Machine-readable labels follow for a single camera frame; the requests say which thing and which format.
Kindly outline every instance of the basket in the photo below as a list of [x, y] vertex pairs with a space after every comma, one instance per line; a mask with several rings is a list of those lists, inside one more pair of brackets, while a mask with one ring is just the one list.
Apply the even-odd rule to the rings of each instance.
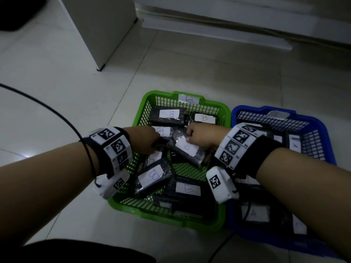
[[[199, 98], [199, 104], [184, 103], [178, 101], [179, 94]], [[150, 91], [146, 93], [140, 103], [133, 126], [147, 125], [152, 106], [185, 107], [187, 112], [196, 111], [204, 114], [217, 116], [217, 124], [230, 127], [231, 112], [228, 106], [216, 101], [209, 101], [204, 97], [184, 92], [162, 92]], [[139, 166], [139, 154], [133, 153], [133, 162], [126, 168], [131, 178], [125, 185], [108, 200], [110, 206], [116, 210], [131, 213], [141, 218], [152, 221], [167, 223], [174, 226], [191, 228], [199, 231], [218, 231], [222, 228], [226, 216], [226, 206], [217, 205], [217, 217], [212, 221], [187, 217], [184, 215], [173, 215], [167, 208], [160, 208], [153, 205], [152, 195], [145, 199], [134, 199], [127, 194], [132, 186], [131, 181]], [[193, 179], [206, 181], [206, 169], [200, 171], [189, 163], [173, 164], [173, 169], [177, 175], [190, 177]]]
[[[282, 111], [289, 113], [290, 116], [285, 120], [270, 119], [266, 117], [270, 111]], [[290, 130], [297, 132], [303, 136], [302, 152], [304, 154], [336, 165], [327, 128], [314, 117], [300, 115], [293, 110], [270, 106], [256, 108], [242, 105], [233, 109], [231, 127], [236, 125], [238, 120], [270, 124], [271, 128], [277, 131]], [[235, 220], [233, 204], [228, 205], [227, 211], [230, 228], [244, 239], [316, 256], [339, 258], [331, 248], [319, 239], [305, 235], [284, 236], [254, 225], [239, 223]]]

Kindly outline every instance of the human arm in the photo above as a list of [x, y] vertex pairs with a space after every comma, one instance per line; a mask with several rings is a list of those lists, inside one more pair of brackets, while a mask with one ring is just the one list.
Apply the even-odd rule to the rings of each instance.
[[[188, 142], [218, 147], [230, 130], [191, 124]], [[256, 179], [323, 240], [351, 259], [351, 172], [278, 148], [261, 164]]]
[[[132, 149], [151, 154], [159, 138], [152, 127], [124, 128]], [[96, 173], [99, 161], [89, 148]], [[93, 180], [81, 142], [15, 162], [0, 168], [0, 243], [23, 245], [57, 215]]]

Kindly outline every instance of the green basket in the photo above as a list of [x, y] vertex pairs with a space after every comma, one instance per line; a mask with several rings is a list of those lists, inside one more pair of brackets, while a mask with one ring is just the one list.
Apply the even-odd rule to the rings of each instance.
[[[178, 101], [178, 95], [184, 94], [199, 98], [199, 104], [183, 103]], [[167, 107], [185, 107], [187, 112], [196, 111], [204, 114], [212, 114], [217, 116], [217, 124], [230, 127], [231, 111], [228, 106], [221, 102], [208, 101], [204, 97], [184, 92], [162, 92], [153, 90], [147, 92], [135, 116], [133, 126], [147, 125], [148, 118], [152, 106], [167, 106]], [[139, 166], [139, 154], [133, 153], [133, 162], [126, 168], [131, 174], [131, 178], [125, 185], [108, 200], [110, 206], [116, 210], [132, 213], [141, 218], [163, 222], [174, 226], [191, 228], [199, 231], [218, 231], [222, 228], [225, 221], [225, 205], [217, 205], [217, 217], [212, 221], [203, 221], [193, 217], [184, 215], [171, 214], [169, 209], [160, 208], [153, 205], [152, 195], [145, 199], [134, 199], [128, 194], [129, 187], [132, 182], [136, 170]], [[206, 169], [199, 170], [189, 163], [173, 164], [173, 169], [177, 175], [190, 177], [206, 181]]]

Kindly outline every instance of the forearm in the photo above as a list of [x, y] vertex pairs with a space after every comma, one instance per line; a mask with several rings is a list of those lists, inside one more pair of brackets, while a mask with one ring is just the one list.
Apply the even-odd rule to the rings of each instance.
[[279, 148], [257, 180], [323, 240], [351, 259], [351, 173]]
[[[99, 162], [89, 148], [96, 171]], [[21, 245], [93, 180], [81, 142], [0, 168], [0, 242]]]

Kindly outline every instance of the floor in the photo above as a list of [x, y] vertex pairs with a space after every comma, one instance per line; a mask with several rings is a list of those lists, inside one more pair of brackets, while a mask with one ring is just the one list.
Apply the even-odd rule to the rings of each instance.
[[[143, 29], [138, 22], [103, 72], [56, 0], [15, 33], [0, 32], [0, 82], [23, 90], [66, 116], [86, 134], [130, 126], [151, 90], [199, 94], [233, 109], [275, 106], [319, 118], [337, 163], [351, 170], [351, 55], [295, 44], [291, 52], [219, 39]], [[0, 165], [77, 141], [51, 112], [1, 89]], [[203, 234], [118, 212], [86, 188], [30, 241], [90, 240], [130, 247], [159, 262], [206, 262], [229, 234]], [[214, 262], [341, 262], [234, 237]]]

